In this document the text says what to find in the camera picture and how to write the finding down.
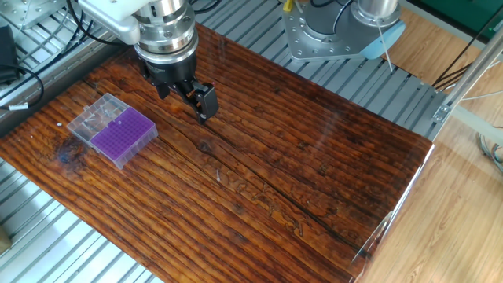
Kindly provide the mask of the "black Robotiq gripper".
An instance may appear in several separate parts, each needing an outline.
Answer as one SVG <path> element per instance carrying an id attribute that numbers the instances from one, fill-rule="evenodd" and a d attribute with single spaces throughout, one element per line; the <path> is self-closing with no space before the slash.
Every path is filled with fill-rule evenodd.
<path id="1" fill-rule="evenodd" d="M 156 86 L 161 100 L 171 92 L 170 87 L 196 113 L 200 125 L 214 116 L 218 109 L 215 87 L 196 80 L 196 52 L 181 51 L 169 54 L 136 50 L 142 76 Z"/>

